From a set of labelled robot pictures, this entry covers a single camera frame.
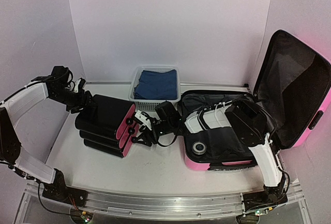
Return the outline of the black pink drawer organizer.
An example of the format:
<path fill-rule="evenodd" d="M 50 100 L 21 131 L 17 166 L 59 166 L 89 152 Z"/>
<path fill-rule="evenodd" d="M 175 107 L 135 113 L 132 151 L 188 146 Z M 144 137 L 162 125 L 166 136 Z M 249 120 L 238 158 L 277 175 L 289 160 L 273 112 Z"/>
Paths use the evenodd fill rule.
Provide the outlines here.
<path fill-rule="evenodd" d="M 75 127 L 85 146 L 120 158 L 126 157 L 139 125 L 133 120 L 135 103 L 94 95 L 75 120 Z"/>

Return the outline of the round black tin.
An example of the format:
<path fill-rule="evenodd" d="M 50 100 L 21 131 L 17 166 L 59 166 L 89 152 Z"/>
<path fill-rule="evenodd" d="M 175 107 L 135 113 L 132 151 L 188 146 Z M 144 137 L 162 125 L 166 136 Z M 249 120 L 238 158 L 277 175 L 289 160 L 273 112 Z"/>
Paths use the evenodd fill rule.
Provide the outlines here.
<path fill-rule="evenodd" d="M 203 155 L 203 154 L 206 153 L 207 146 L 206 146 L 205 143 L 200 142 L 200 141 L 197 141 L 197 142 L 194 142 L 194 144 L 192 145 L 191 149 L 192 149 L 192 152 L 195 155 L 201 156 L 201 155 Z"/>

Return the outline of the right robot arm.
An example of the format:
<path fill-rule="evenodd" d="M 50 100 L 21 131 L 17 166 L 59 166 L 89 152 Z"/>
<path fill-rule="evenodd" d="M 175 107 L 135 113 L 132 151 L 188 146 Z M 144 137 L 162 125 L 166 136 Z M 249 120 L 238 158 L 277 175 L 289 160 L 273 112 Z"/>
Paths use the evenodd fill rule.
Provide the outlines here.
<path fill-rule="evenodd" d="M 234 99 L 180 115 L 170 102 L 165 101 L 155 110 L 158 119 L 140 110 L 132 115 L 131 118 L 141 126 L 134 143 L 152 146 L 159 144 L 160 136 L 169 133 L 185 137 L 230 127 L 239 142 L 251 151 L 263 176 L 262 191 L 243 195 L 245 211 L 261 211 L 287 201 L 290 176 L 283 170 L 272 141 L 276 123 L 268 126 L 273 118 L 261 106 L 248 99 Z"/>

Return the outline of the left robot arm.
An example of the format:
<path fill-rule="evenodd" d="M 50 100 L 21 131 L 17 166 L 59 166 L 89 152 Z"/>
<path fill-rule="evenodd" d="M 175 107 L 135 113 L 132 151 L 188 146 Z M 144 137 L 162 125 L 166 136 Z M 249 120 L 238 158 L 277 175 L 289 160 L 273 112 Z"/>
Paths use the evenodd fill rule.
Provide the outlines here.
<path fill-rule="evenodd" d="M 16 175 L 43 186 L 42 196 L 49 200 L 83 207 L 87 191 L 69 186 L 64 173 L 46 164 L 44 155 L 33 147 L 50 135 L 41 130 L 41 121 L 28 117 L 32 109 L 46 100 L 61 103 L 71 114 L 84 110 L 92 100 L 85 91 L 84 78 L 74 79 L 68 67 L 54 66 L 47 76 L 37 76 L 1 101 L 1 161 Z"/>

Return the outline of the white plastic mesh basket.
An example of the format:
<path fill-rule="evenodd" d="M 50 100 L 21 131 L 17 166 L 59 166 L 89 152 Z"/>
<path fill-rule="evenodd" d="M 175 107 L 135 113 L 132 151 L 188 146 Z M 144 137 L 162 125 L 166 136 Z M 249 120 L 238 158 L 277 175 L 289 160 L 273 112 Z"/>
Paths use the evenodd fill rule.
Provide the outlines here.
<path fill-rule="evenodd" d="M 153 111 L 164 101 L 180 100 L 179 70 L 174 66 L 140 66 L 133 77 L 128 98 L 141 111 Z"/>

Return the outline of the pink hard-shell suitcase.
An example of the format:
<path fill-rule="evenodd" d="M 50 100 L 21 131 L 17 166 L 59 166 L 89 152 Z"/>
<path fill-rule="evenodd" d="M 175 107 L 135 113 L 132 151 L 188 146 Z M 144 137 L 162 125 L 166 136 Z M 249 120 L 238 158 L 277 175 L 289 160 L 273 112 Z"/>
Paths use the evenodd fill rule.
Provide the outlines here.
<path fill-rule="evenodd" d="M 189 128 L 186 166 L 198 171 L 265 165 L 303 144 L 330 105 L 330 62 L 284 30 L 269 42 L 252 92 L 189 90 L 179 106 Z"/>

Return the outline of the blue item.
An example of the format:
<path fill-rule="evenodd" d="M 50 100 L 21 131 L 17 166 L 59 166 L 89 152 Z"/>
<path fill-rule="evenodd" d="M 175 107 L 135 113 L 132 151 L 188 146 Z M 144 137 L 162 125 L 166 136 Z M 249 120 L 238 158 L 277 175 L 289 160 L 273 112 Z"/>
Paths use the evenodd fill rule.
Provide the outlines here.
<path fill-rule="evenodd" d="M 175 100 L 177 98 L 177 72 L 143 70 L 133 91 L 134 99 Z"/>

